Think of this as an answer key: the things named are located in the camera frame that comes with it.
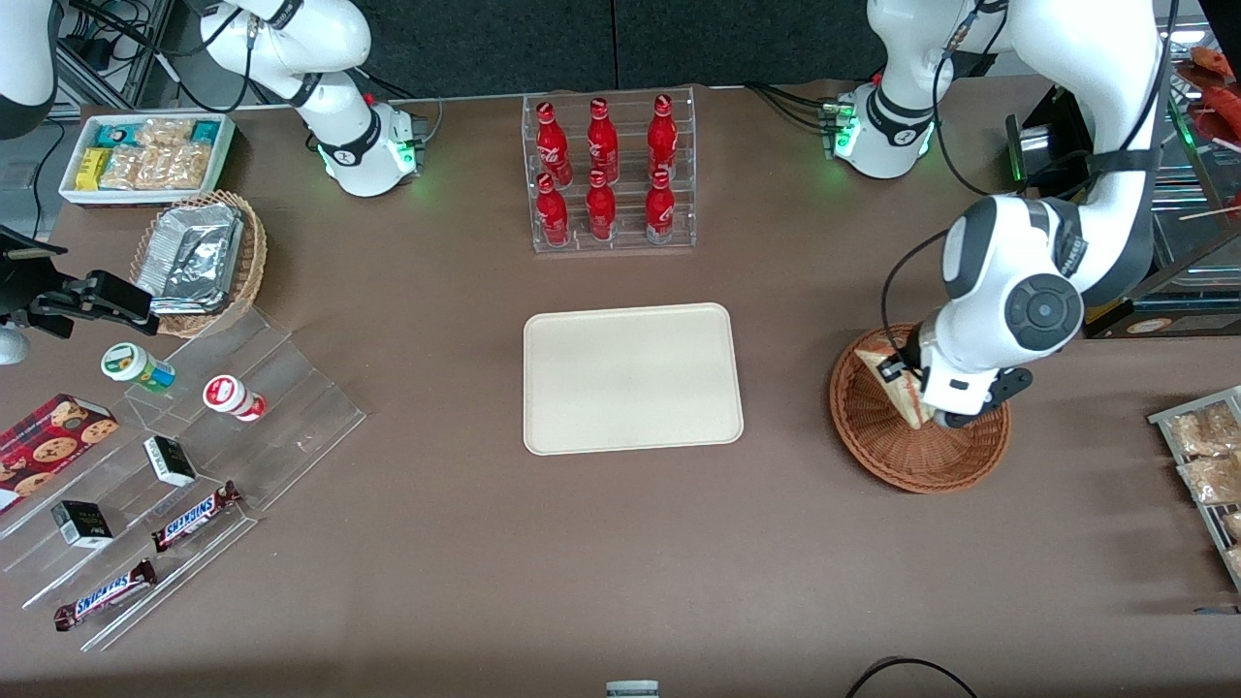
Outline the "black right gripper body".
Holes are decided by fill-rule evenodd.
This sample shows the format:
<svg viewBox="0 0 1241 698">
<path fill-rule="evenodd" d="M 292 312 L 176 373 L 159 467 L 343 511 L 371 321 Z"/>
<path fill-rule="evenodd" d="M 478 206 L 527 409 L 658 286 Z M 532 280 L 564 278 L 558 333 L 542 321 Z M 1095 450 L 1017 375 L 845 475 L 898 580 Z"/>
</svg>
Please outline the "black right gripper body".
<svg viewBox="0 0 1241 698">
<path fill-rule="evenodd" d="M 12 229 L 1 230 L 1 314 L 20 328 L 32 328 L 48 335 L 72 337 L 74 320 L 67 313 L 76 308 L 68 286 L 71 274 L 58 272 L 53 257 L 68 251 L 57 243 L 43 243 Z"/>
</svg>

